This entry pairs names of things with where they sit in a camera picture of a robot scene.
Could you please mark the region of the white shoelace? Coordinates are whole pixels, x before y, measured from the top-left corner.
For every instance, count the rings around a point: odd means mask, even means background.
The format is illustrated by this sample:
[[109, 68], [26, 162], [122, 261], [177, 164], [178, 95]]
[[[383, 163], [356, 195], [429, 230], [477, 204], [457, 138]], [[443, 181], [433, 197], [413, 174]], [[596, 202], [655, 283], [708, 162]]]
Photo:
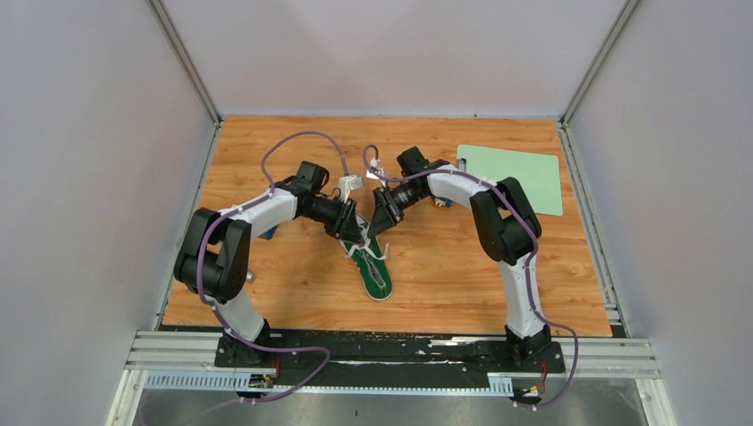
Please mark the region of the white shoelace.
[[389, 256], [390, 242], [387, 241], [384, 245], [381, 245], [377, 237], [367, 238], [361, 244], [349, 241], [340, 241], [339, 243], [345, 251], [345, 258], [353, 258], [354, 255], [360, 254], [366, 258], [384, 261]]

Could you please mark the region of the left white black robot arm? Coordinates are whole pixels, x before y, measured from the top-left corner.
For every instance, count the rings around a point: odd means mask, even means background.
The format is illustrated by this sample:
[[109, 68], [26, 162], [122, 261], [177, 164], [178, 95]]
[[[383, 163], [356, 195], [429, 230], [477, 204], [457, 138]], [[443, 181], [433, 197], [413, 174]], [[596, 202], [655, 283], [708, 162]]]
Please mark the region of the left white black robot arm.
[[245, 293], [253, 239], [284, 222], [305, 217], [339, 241], [365, 241], [351, 199], [321, 194], [329, 181], [324, 167], [301, 162], [297, 173], [236, 208], [195, 211], [173, 267], [183, 283], [221, 319], [229, 348], [252, 367], [263, 366], [274, 349], [267, 320]]

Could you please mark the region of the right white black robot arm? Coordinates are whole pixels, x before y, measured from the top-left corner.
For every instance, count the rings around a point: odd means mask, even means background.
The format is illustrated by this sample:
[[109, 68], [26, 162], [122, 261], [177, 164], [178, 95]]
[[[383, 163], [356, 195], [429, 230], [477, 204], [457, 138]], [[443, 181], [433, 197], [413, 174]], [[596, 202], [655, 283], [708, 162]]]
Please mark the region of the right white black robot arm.
[[493, 182], [444, 160], [429, 162], [413, 146], [397, 158], [400, 177], [387, 177], [379, 159], [365, 159], [369, 175], [381, 181], [368, 236], [376, 237], [400, 223], [407, 208], [424, 198], [451, 201], [472, 212], [480, 245], [496, 262], [507, 303], [507, 358], [518, 370], [549, 365], [551, 328], [539, 311], [535, 261], [542, 228], [514, 177]]

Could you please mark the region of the green canvas sneaker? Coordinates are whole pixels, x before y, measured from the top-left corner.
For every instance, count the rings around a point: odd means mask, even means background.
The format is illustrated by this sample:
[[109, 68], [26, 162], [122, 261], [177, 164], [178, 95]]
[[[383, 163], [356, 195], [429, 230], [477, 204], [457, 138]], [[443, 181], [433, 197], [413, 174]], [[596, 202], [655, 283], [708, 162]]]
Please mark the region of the green canvas sneaker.
[[367, 295], [375, 301], [384, 301], [392, 295], [392, 278], [386, 262], [356, 254], [353, 258]]

